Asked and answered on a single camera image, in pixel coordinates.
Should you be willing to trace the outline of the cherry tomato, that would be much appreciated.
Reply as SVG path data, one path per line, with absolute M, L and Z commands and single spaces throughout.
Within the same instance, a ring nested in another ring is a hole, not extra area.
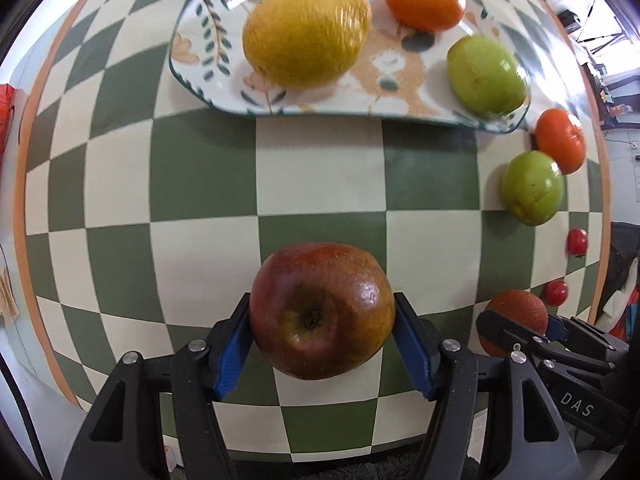
M 588 252 L 589 238 L 584 229 L 571 229 L 567 234 L 566 252 L 576 258 L 584 258 Z
M 568 297 L 568 285 L 564 280 L 554 280 L 544 285 L 544 302 L 549 307 L 562 306 Z

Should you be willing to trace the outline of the dark red apple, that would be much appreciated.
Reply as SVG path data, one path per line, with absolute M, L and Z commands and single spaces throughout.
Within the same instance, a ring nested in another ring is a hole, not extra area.
M 328 379 L 369 361 L 395 315 L 378 260 L 349 244 L 285 246 L 262 263 L 250 290 L 255 344 L 274 368 L 301 380 Z

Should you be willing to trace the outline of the red plastic bag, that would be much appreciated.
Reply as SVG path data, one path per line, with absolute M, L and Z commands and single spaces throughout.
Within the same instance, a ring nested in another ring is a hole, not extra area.
M 10 84 L 0 84 L 0 157 L 6 150 L 9 130 L 14 113 L 15 88 Z

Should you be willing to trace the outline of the oval floral ceramic plate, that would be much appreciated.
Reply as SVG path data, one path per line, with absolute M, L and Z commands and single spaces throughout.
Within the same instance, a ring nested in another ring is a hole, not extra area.
M 247 62 L 242 30 L 262 0 L 190 0 L 172 34 L 169 68 L 194 96 L 242 116 L 303 114 L 408 119 L 509 133 L 524 120 L 532 90 L 506 114 L 468 110 L 454 95 L 447 53 L 461 38 L 483 35 L 513 54 L 497 20 L 470 1 L 456 27 L 434 36 L 397 24 L 384 0 L 368 0 L 372 27 L 358 61 L 340 79 L 297 90 L 265 81 Z

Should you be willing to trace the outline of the pear-shaped yellow lemon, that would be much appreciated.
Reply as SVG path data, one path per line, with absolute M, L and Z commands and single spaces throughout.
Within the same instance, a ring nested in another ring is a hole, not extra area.
M 371 22 L 368 0 L 262 0 L 243 27 L 243 53 L 270 84 L 321 87 L 357 62 Z

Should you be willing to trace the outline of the green white checkered tablecloth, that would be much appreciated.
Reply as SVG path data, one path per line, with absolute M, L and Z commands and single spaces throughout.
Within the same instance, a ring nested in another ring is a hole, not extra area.
M 603 223 L 598 142 L 559 212 L 523 226 L 502 168 L 549 107 L 592 119 L 574 55 L 539 0 L 468 0 L 506 31 L 532 82 L 507 134 L 370 116 L 242 116 L 169 68 L 190 0 L 85 0 L 58 32 L 22 137 L 15 212 L 21 278 L 41 318 L 48 381 L 93 404 L 127 351 L 164 356 L 228 318 L 280 247 L 367 249 L 418 315 L 478 348 L 476 316 L 507 289 L 562 278 L 565 316 L 597 300 Z M 566 252 L 588 233 L 584 258 Z

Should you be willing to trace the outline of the dark red-brown round fruit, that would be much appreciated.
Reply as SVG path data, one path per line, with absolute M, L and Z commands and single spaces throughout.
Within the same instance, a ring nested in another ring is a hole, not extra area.
M 484 311 L 488 310 L 503 314 L 513 321 L 536 330 L 538 333 L 544 332 L 547 328 L 548 311 L 546 306 L 541 299 L 527 290 L 510 289 L 500 292 L 488 302 Z M 480 335 L 478 335 L 478 339 L 488 356 L 502 359 L 509 353 L 501 350 Z

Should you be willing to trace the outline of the small paper packet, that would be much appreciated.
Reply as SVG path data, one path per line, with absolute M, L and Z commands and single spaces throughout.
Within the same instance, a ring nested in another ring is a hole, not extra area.
M 5 326 L 11 326 L 20 315 L 6 268 L 0 271 L 0 315 Z

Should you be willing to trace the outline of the green apple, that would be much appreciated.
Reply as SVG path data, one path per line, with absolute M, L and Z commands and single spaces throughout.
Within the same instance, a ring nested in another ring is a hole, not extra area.
M 564 192 L 558 164 L 541 151 L 515 156 L 506 165 L 500 180 L 503 206 L 526 226 L 548 222 L 559 211 Z
M 480 117 L 502 117 L 528 96 L 526 71 L 501 44 L 482 35 L 465 36 L 447 52 L 447 76 L 462 105 Z

